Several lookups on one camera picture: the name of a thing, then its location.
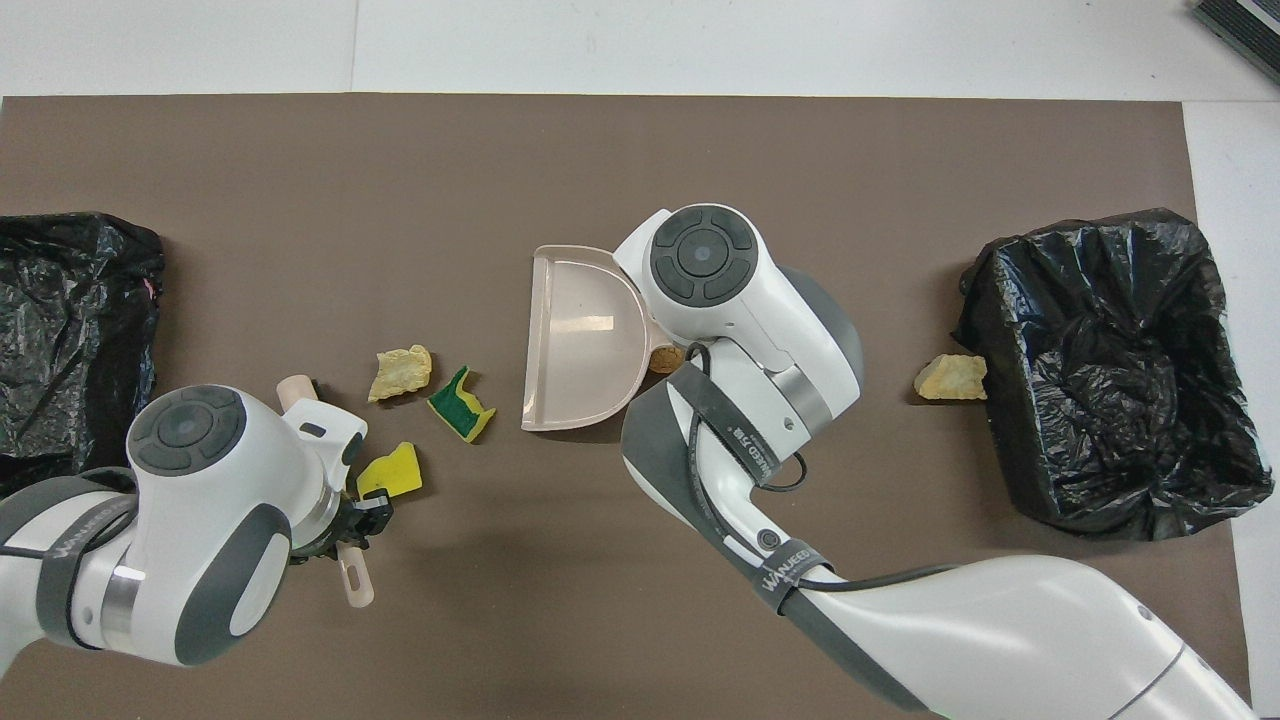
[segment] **beige handle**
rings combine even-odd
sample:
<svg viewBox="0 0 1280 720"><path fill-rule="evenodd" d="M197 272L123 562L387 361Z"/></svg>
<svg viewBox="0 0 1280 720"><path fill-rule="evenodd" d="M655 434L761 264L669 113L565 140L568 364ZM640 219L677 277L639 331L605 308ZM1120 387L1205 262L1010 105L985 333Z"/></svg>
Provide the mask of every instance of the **beige handle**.
<svg viewBox="0 0 1280 720"><path fill-rule="evenodd" d="M319 400L316 388L307 375L289 375L275 386L275 396L280 407L288 413L293 404L302 400ZM347 592L347 605L367 607L374 601L374 583L369 579L369 566L365 565L365 551L344 542L338 543L338 571L342 573L342 588Z"/></svg>

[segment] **black plastic bag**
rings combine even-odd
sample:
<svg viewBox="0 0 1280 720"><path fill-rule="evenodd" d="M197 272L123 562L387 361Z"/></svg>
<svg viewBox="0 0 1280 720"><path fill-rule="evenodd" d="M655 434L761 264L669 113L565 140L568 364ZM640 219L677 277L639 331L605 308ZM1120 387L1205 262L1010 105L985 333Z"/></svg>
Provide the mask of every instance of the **black plastic bag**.
<svg viewBox="0 0 1280 720"><path fill-rule="evenodd" d="M1199 229L1169 210L987 245L954 336L1025 515L1098 538L1189 536L1271 495Z"/></svg>
<svg viewBox="0 0 1280 720"><path fill-rule="evenodd" d="M163 270L159 236L119 218L0 218L0 497L125 464Z"/></svg>

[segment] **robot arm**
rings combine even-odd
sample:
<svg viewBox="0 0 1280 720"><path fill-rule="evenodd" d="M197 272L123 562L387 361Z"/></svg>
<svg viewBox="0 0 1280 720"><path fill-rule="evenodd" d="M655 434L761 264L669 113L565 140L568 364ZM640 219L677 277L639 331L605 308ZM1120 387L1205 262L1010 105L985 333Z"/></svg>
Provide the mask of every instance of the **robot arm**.
<svg viewBox="0 0 1280 720"><path fill-rule="evenodd" d="M259 624L291 561L352 539L371 510L343 495L366 432L314 398L283 418L220 386L157 398L129 428L132 470L54 478L0 503L0 673L40 637L172 665L221 655ZM93 482L108 473L136 479L137 495Z"/></svg>
<svg viewBox="0 0 1280 720"><path fill-rule="evenodd" d="M1149 610L1078 562L836 575L750 496L773 488L781 461L856 400L851 323L719 205L662 211L614 258L663 329L695 348L628 406L628 471L850 675L902 708L956 720L1256 719Z"/></svg>

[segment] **beige dustpan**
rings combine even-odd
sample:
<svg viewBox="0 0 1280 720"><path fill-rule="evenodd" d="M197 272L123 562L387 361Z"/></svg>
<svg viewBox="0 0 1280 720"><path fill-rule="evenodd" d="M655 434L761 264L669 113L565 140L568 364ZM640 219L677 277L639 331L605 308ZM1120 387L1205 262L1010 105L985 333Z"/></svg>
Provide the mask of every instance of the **beige dustpan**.
<svg viewBox="0 0 1280 720"><path fill-rule="evenodd" d="M669 343L608 251L539 247L520 427L563 430L604 420L631 401L649 354Z"/></svg>

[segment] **brown tabletop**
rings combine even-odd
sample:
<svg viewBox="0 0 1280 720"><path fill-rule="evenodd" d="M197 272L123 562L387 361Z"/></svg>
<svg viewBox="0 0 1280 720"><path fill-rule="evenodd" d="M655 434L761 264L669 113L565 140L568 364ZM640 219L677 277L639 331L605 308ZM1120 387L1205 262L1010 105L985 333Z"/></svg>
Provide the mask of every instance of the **brown tabletop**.
<svg viewBox="0 0 1280 720"><path fill-rule="evenodd" d="M759 498L783 528L852 578L1083 560L1247 693L1226 524L1148 544L1038 525L1005 496L980 405L910 400L915 370L959 350L956 283L984 242L1153 206L1194 217L1175 104L9 97L0 214L104 210L165 238L157 391L215 382L274 404L278 379L308 373L369 420L357 468L412 441L426 488L374 538L369 609L312 561L204 667L37 643L0 683L0 716L913 717L635 487L621 418L520 430L534 249L612 249L695 201L744 210L867 350L863 398L805 450L808 487ZM365 402L374 354L415 342L430 389L468 364L498 407L475 446L424 397Z"/></svg>

